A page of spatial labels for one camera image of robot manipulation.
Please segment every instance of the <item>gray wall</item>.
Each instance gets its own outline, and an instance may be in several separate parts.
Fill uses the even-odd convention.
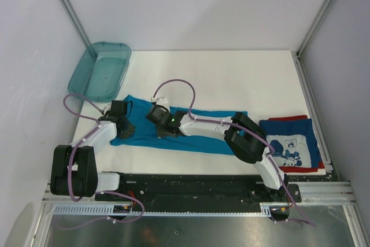
[[[323,0],[70,0],[91,42],[133,50],[295,50]]]
[[[74,117],[62,99],[84,46],[58,0],[0,7],[0,246],[16,247],[38,212],[53,150],[68,143]]]
[[[370,230],[370,0],[336,0],[303,61],[332,159]]]

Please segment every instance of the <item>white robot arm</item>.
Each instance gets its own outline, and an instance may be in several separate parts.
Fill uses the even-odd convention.
[[[284,172],[281,170],[277,172],[268,160],[268,148],[240,128],[230,125],[230,123],[236,123],[265,138],[263,130],[245,114],[238,112],[234,117],[225,118],[192,114],[195,119],[193,120],[184,111],[177,111],[172,115],[169,111],[168,101],[164,97],[153,99],[152,102],[154,105],[148,113],[147,119],[156,125],[158,137],[197,135],[226,141],[237,158],[253,164],[266,187],[279,190],[282,186],[279,175],[281,180],[284,180]]]

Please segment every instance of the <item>purple tube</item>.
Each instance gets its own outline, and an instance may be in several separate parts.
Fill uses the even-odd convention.
[[[194,116],[191,114],[191,110],[192,110],[193,105],[194,105],[194,102],[195,102],[195,96],[196,96],[196,94],[195,94],[195,88],[194,88],[194,86],[193,86],[190,82],[188,82],[188,81],[186,81],[186,80],[184,80],[184,79],[171,79],[171,80],[167,80],[167,81],[163,82],[161,85],[159,85],[159,87],[158,87],[158,88],[156,89],[156,91],[154,92],[153,98],[155,98],[155,97],[156,97],[156,95],[157,95],[158,91],[160,90],[160,88],[162,88],[164,85],[166,85],[167,83],[170,83],[170,82],[183,82],[183,83],[188,84],[188,85],[190,86],[190,88],[192,89],[192,91],[193,91],[193,99],[191,100],[191,104],[190,104],[190,106],[189,106],[188,115],[189,115],[189,117],[190,117],[193,121],[195,121]],[[268,158],[268,160],[272,163],[272,165],[273,165],[274,169],[276,170],[276,173],[279,173],[279,167],[276,165],[275,161],[274,161],[274,160],[273,160],[273,158],[272,158],[272,155],[273,155],[273,154],[274,154],[274,152],[275,152],[274,148],[273,148],[273,147],[272,147],[272,146],[271,146],[271,145],[270,145],[266,140],[264,140],[263,138],[259,137],[257,134],[255,134],[255,133],[251,132],[251,131],[250,131],[250,130],[248,130],[247,128],[244,128],[244,127],[242,127],[242,126],[240,126],[240,125],[238,125],[238,124],[234,124],[234,123],[221,122],[221,121],[216,121],[216,120],[206,120],[206,119],[197,119],[197,121],[201,121],[201,122],[204,122],[204,123],[213,123],[213,124],[226,124],[226,125],[229,125],[229,126],[233,126],[233,127],[239,128],[239,129],[243,130],[244,132],[246,132],[246,133],[250,134],[251,136],[255,137],[255,138],[256,138],[256,139],[258,139],[260,142],[262,142],[266,147],[268,147],[268,148],[269,148],[270,152],[267,154],[267,158]],[[284,184],[284,181],[283,181],[282,177],[281,177],[279,174],[278,174],[277,176],[279,177],[280,182],[281,182],[281,184],[282,184],[283,188],[285,189],[285,191],[286,191],[286,193],[287,193],[287,195],[288,195],[289,199],[292,201],[292,203],[293,203],[293,205],[295,206],[295,208],[296,208],[296,209],[298,210],[298,212],[302,215],[302,217],[306,219],[306,220],[301,220],[301,219],[292,219],[292,220],[291,220],[291,222],[297,222],[297,221],[299,220],[300,222],[304,222],[304,223],[307,223],[307,224],[309,224],[309,225],[311,225],[311,226],[315,227],[316,225],[315,225],[314,223],[312,223],[312,222],[309,220],[309,218],[308,218],[308,217],[303,213],[303,211],[300,209],[300,207],[299,207],[299,206],[297,205],[297,203],[294,201],[293,197],[291,196],[290,192],[288,191],[288,188],[287,188],[287,187],[286,187],[286,185]]]

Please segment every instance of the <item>cloth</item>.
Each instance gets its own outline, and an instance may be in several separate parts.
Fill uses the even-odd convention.
[[[308,119],[307,115],[298,115],[291,117],[269,118],[269,121],[297,121]]]
[[[273,119],[261,120],[260,126],[275,149],[275,162],[284,172],[317,172],[324,168],[311,119]]]
[[[138,99],[131,95],[125,98],[125,101],[132,101],[132,108],[130,108],[130,104],[128,104],[127,118],[135,126],[135,132],[128,139],[115,138],[110,142],[114,146],[125,144],[159,149],[184,150],[188,152],[234,155],[225,141],[214,138],[201,136],[157,138],[155,125],[145,118],[153,105],[149,101]],[[187,111],[188,109],[170,107],[171,113],[177,110]],[[197,115],[210,117],[229,117],[235,115],[235,111],[203,111],[192,109],[192,112]]]

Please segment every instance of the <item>white panel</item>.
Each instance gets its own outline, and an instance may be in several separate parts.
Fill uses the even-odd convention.
[[[336,0],[304,53],[332,159],[370,231],[370,0]]]
[[[296,50],[322,1],[71,0],[92,42],[134,50]]]
[[[22,246],[53,150],[68,142],[73,116],[62,98],[84,47],[58,0],[0,4],[0,246]]]
[[[194,109],[248,111],[258,123],[269,117],[308,115],[293,58],[289,51],[133,51],[117,99],[128,94],[150,100],[156,88],[173,78],[186,79],[197,92]],[[172,106],[188,107],[193,97],[183,83],[164,86]],[[82,114],[99,117],[84,103]],[[75,139],[93,128],[80,119]],[[96,155],[98,171],[147,174],[258,174],[236,156],[107,145]]]

